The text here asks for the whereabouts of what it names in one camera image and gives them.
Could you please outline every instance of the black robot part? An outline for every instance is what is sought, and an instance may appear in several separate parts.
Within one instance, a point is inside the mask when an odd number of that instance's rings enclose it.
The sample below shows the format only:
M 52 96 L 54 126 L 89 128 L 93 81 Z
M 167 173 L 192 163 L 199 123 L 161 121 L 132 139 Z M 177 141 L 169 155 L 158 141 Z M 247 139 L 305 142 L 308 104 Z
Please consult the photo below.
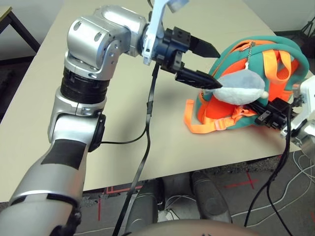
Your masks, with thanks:
M 63 96 L 75 102 L 94 104 L 105 99 L 108 85 L 109 80 L 88 79 L 64 68 L 60 91 Z

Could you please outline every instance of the red tape mark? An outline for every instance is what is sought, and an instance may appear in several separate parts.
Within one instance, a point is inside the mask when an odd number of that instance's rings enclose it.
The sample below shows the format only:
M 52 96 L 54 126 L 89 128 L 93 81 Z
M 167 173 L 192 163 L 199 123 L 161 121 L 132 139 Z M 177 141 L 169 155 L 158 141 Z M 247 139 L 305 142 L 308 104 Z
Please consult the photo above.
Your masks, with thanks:
M 98 198 L 98 221 L 100 221 L 100 210 L 101 210 L 101 198 Z
M 250 175 L 250 173 L 248 172 L 248 170 L 246 170 L 246 174 L 247 174 L 247 178 L 250 180 L 250 182 L 251 182 L 251 186 L 252 186 L 252 189 L 254 189 L 254 185 L 253 185 L 253 183 L 252 183 L 252 178 L 251 178 L 251 175 Z
M 106 194 L 127 192 L 127 191 L 129 191 L 129 189 L 130 189 L 130 188 L 124 188 L 124 189 L 114 190 L 114 187 L 113 187 L 113 186 L 111 186 L 110 188 L 111 188 L 111 190 L 108 190 L 108 187 L 106 187 Z M 140 188 L 142 188 L 142 185 L 136 186 L 135 189 L 140 189 Z
M 234 188 L 234 187 L 238 187 L 238 186 L 242 186 L 242 185 L 246 185 L 246 184 L 252 184 L 252 183 L 256 183 L 258 182 L 257 179 L 253 179 L 251 181 L 244 181 L 244 182 L 240 182 L 240 183 L 234 183 L 234 184 L 229 184 L 224 186 L 224 188 Z
M 315 213 L 311 211 L 311 218 L 313 219 L 313 222 L 315 223 Z

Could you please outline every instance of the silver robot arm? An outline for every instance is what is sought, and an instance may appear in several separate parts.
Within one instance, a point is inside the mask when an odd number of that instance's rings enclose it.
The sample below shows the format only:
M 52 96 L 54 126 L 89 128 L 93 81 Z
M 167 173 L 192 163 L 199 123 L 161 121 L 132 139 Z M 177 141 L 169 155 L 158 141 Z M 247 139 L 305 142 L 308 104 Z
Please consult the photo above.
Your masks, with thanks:
M 145 62 L 157 61 L 162 69 L 177 73 L 176 80 L 189 84 L 195 79 L 193 85 L 199 88 L 221 86 L 205 73 L 184 68 L 181 62 L 187 50 L 203 57 L 220 56 L 211 44 L 183 30 L 179 38 L 178 28 L 164 33 L 161 19 L 165 5 L 176 11 L 185 2 L 155 1 L 152 27 L 143 16 L 114 5 L 97 9 L 92 16 L 79 17 L 71 25 L 62 84 L 56 91 L 48 128 L 51 146 L 29 168 L 9 207 L 0 214 L 1 236 L 75 233 L 81 221 L 79 205 L 87 154 L 100 145 L 107 87 L 122 53 L 135 57 L 145 46 L 150 50 Z

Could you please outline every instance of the black ribbon cable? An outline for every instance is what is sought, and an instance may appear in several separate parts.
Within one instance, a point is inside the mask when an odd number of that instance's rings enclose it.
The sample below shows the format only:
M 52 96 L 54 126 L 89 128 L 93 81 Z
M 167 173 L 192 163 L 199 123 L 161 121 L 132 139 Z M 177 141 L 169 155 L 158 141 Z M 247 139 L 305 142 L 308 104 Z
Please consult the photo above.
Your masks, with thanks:
M 154 89 L 156 86 L 156 81 L 157 81 L 157 77 L 158 77 L 158 70 L 159 70 L 159 64 L 156 63 L 153 72 L 152 72 L 152 82 L 151 82 L 151 87 L 150 87 L 150 92 L 149 92 L 149 98 L 148 98 L 148 103 L 147 103 L 147 116 L 146 116 L 146 126 L 144 129 L 144 133 L 147 134 L 147 140 L 148 140 L 148 144 L 147 144 L 147 149 L 146 152 L 144 153 L 144 156 L 140 162 L 140 165 L 138 167 L 138 170 L 133 178 L 133 181 L 131 183 L 131 187 L 127 193 L 127 197 L 124 203 L 124 206 L 120 212 L 119 218 L 117 220 L 114 232 L 113 232 L 113 236 L 117 236 L 119 233 L 119 230 L 122 226 L 124 217 L 126 215 L 127 212 L 127 208 L 129 206 L 130 203 L 130 199 L 132 197 L 132 194 L 134 193 L 134 190 L 136 188 L 137 182 L 139 181 L 142 169 L 144 167 L 144 164 L 148 158 L 149 155 L 149 151 L 150 151 L 150 145 L 151 145 L 151 140 L 150 140 L 150 120 L 151 120 L 151 116 L 152 116 L 152 109 L 153 109 L 153 96 L 154 96 Z
M 287 231 L 287 233 L 290 236 L 293 236 L 293 234 L 290 232 L 290 230 L 288 229 L 287 225 L 285 224 L 285 222 L 283 221 L 283 219 L 281 218 L 280 214 L 278 213 L 277 209 L 275 208 L 271 197 L 270 197 L 270 185 L 271 183 L 276 179 L 278 173 L 281 171 L 281 169 L 284 167 L 284 165 L 286 164 L 287 159 L 289 158 L 289 154 L 290 154 L 290 138 L 291 138 L 291 113 L 292 113 L 292 105 L 290 105 L 289 109 L 288 109 L 288 114 L 286 117 L 286 125 L 287 125 L 287 134 L 286 134 L 286 138 L 285 138 L 285 149 L 283 154 L 281 155 L 280 161 L 277 164 L 276 169 L 273 171 L 273 173 L 270 175 L 270 177 L 268 178 L 267 182 L 260 188 L 260 190 L 256 193 L 255 197 L 253 198 L 250 208 L 248 209 L 247 215 L 246 215 L 246 219 L 244 222 L 244 226 L 247 226 L 252 208 L 257 200 L 257 198 L 259 197 L 259 195 L 261 194 L 261 192 L 267 187 L 267 197 L 268 197 L 268 201 L 270 203 L 270 205 L 272 206 L 273 210 L 275 211 L 275 213 L 277 214 L 277 217 L 279 218 L 279 220 L 281 221 L 282 225 L 284 226 L 285 230 Z

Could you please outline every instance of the table leg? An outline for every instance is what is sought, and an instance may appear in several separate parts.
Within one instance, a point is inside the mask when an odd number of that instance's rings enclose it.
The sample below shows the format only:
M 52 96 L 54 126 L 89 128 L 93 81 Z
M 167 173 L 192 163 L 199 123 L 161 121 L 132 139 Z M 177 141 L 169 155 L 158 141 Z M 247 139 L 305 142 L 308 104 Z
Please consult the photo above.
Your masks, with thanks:
M 31 35 L 31 33 L 24 27 L 24 25 L 19 21 L 19 19 L 10 12 L 7 17 L 11 19 L 11 26 L 17 31 L 17 33 L 30 45 L 30 47 L 37 52 L 40 44 Z
M 10 25 L 12 22 L 10 17 L 4 17 L 2 21 L 0 21 L 0 33 L 2 33 L 2 31 L 4 31 L 4 29 Z

